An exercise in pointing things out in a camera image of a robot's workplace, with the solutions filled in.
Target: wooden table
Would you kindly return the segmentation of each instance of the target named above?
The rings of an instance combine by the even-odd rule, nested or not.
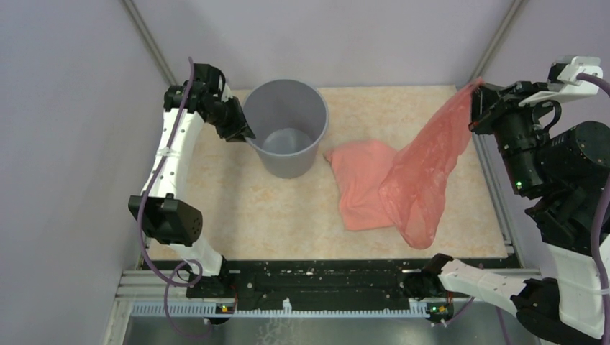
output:
[[[236,91],[241,101],[248,91]],[[379,139],[401,149],[455,93],[454,86],[322,88],[330,127],[307,174],[269,174],[247,144],[220,140],[204,125],[188,172],[185,202],[204,216],[203,233],[227,259],[506,257],[504,240],[471,142],[447,184],[434,244],[413,249],[394,227],[351,232],[338,211],[339,191],[322,153],[345,142]],[[153,259],[179,259],[156,241]]]

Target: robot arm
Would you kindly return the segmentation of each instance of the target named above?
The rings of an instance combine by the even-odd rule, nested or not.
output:
[[[469,126],[492,134],[516,194],[537,204],[526,210],[557,265],[557,279],[515,280],[470,267],[439,254],[424,269],[444,289],[472,295],[516,316],[533,334],[558,344],[599,344],[604,314],[598,270],[591,258],[591,227],[610,172],[610,129],[585,121],[551,138],[560,102],[594,96],[598,87],[579,73],[602,77],[596,57],[562,57],[546,83],[483,84],[473,93]],[[549,125],[540,118],[555,110]],[[609,212],[604,217],[601,256],[610,264]]]
[[[170,86],[165,92],[163,131],[153,167],[158,167],[163,158],[165,163],[147,198],[142,230],[148,237],[168,245],[184,260],[200,262],[203,276],[215,276],[220,272],[222,256],[201,235],[201,212],[182,201],[188,164],[204,122],[214,125],[219,137],[227,142],[244,142],[246,137],[254,138],[254,134],[222,72],[203,64],[194,64],[194,72],[194,81],[171,148],[167,143],[178,118],[187,82],[182,86]],[[150,173],[144,186],[148,186],[154,174],[155,171]],[[129,198],[129,210],[135,218],[141,202],[141,195]],[[195,264],[191,264],[191,268],[194,272],[199,271]]]

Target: metal frame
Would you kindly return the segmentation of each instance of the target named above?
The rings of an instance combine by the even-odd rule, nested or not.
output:
[[[168,85],[177,85],[176,77],[171,72],[169,65],[163,57],[160,48],[157,46],[153,36],[150,34],[150,30],[147,28],[145,21],[141,17],[137,10],[137,7],[132,0],[120,0],[128,13],[129,18],[132,20],[135,29],[137,30],[142,42],[145,44],[151,58],[155,61],[160,74],[164,81]],[[490,41],[488,48],[481,56],[479,63],[472,74],[472,79],[484,73],[488,67],[491,58],[496,53],[498,47],[501,45],[506,32],[514,22],[516,16],[523,9],[527,0],[513,0],[509,10],[504,17],[504,20],[499,25],[498,30]],[[505,238],[505,244],[507,252],[509,254],[515,253],[519,258],[519,246],[517,245],[516,251],[512,249],[513,239],[515,239],[515,229],[513,221],[507,212],[507,204],[504,196],[501,192],[498,176],[493,168],[490,159],[490,149],[486,146],[483,138],[474,136],[473,141],[475,144],[476,151],[480,157],[481,167],[483,169],[483,175],[486,179],[489,193],[491,195],[493,206],[498,216],[499,224],[502,233]],[[537,277],[540,273],[538,270],[528,269],[499,269],[491,270],[492,272],[501,275],[510,275],[514,277]],[[159,280],[154,273],[151,271],[140,271],[140,270],[128,270],[124,271],[117,294],[115,297],[114,305],[111,312],[111,317],[107,326],[106,335],[104,337],[104,345],[118,345],[123,344],[125,333],[127,332],[127,325],[129,323],[129,317],[134,307],[140,305],[140,303],[162,303],[163,292],[165,291],[165,283]],[[169,291],[168,300],[170,303],[179,303],[189,301],[186,297],[187,289],[185,287],[172,287]],[[202,303],[231,303],[231,298],[203,298],[198,299]]]

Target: gray trash can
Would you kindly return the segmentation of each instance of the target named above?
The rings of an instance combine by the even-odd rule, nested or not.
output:
[[[328,108],[315,88],[297,80],[273,80],[252,91],[243,111],[256,136],[247,142],[268,172],[297,178],[311,168],[328,129]]]

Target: table top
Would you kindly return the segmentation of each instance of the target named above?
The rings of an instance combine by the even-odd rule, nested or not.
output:
[[[213,126],[194,147],[184,199],[204,217],[203,235],[227,259],[415,259],[506,257],[481,164],[473,143],[449,176],[445,212],[434,244],[413,249],[394,227],[344,228],[339,190],[322,153],[340,144],[379,139],[396,149],[410,143],[454,86],[320,88],[329,130],[314,166],[292,180],[268,173],[247,144],[220,140]],[[235,91],[241,101],[249,91]],[[179,259],[152,241],[152,259]]]

